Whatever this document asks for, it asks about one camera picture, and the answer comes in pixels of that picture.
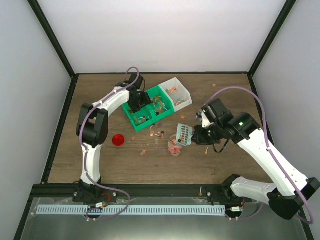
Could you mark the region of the light blue slotted scoop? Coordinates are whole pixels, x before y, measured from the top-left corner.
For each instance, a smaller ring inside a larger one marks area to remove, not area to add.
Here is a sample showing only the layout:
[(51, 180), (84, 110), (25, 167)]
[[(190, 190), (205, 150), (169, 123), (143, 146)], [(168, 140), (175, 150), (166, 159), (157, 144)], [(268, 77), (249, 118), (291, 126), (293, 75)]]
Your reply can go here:
[(184, 147), (190, 146), (192, 144), (192, 136), (194, 134), (193, 128), (191, 126), (179, 123), (177, 125), (176, 131), (176, 142)]

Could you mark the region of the green candy bin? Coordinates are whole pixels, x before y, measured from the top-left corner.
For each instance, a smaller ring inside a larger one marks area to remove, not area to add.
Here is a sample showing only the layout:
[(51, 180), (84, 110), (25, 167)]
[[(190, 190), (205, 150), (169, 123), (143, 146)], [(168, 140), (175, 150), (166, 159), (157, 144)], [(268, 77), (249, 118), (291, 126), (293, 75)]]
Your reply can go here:
[(155, 122), (175, 113), (174, 105), (169, 95), (160, 86), (155, 86), (146, 91), (149, 95), (151, 104), (147, 107)]
[(140, 132), (155, 123), (155, 109), (151, 105), (147, 105), (135, 113), (128, 103), (123, 104), (122, 109), (136, 132)]

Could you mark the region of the clear plastic cup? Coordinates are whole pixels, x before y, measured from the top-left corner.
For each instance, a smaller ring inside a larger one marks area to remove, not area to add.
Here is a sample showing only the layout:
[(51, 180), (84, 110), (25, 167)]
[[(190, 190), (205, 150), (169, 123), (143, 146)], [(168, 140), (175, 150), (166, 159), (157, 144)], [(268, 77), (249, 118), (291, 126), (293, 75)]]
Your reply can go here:
[(174, 156), (178, 157), (181, 155), (183, 146), (176, 140), (177, 135), (172, 135), (167, 143), (168, 152)]

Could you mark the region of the white candy bin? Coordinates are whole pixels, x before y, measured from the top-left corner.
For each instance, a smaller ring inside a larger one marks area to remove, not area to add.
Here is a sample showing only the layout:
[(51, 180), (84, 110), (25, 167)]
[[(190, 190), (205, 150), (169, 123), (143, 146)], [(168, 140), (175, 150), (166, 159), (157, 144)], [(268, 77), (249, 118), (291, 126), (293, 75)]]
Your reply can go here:
[(177, 77), (159, 84), (159, 87), (168, 96), (169, 100), (173, 104), (173, 109), (175, 112), (178, 112), (193, 104), (190, 92), (178, 80)]

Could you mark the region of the red round lid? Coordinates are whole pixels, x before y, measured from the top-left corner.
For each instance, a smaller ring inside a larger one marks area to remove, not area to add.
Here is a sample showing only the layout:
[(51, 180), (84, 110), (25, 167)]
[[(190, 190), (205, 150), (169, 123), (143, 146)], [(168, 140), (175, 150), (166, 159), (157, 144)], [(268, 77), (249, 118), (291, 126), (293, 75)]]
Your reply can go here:
[(122, 134), (116, 134), (112, 138), (112, 144), (116, 147), (123, 146), (125, 143), (125, 137)]

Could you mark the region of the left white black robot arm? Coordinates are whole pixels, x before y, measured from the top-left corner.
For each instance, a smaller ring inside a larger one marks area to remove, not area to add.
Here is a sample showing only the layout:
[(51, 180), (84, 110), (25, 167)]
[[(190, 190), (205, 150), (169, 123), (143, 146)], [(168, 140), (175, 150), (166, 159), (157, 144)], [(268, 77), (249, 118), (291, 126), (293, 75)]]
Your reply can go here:
[(141, 90), (144, 82), (139, 73), (134, 73), (101, 100), (81, 106), (76, 135), (82, 149), (82, 173), (77, 191), (85, 200), (97, 202), (102, 196), (100, 158), (109, 132), (109, 116), (123, 104), (128, 104), (133, 113), (149, 105), (149, 95)]

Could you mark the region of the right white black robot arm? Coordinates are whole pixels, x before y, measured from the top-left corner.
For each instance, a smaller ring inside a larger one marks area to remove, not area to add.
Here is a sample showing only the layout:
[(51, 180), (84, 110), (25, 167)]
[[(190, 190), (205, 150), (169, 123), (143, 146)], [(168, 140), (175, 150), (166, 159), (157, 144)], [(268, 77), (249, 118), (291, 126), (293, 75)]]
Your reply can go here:
[(197, 117), (192, 142), (196, 145), (232, 141), (247, 152), (267, 173), (272, 183), (258, 182), (233, 174), (222, 183), (223, 198), (249, 198), (269, 205), (279, 217), (290, 220), (320, 188), (315, 178), (307, 178), (291, 165), (268, 140), (258, 122), (247, 112), (234, 116), (220, 99), (205, 104)]

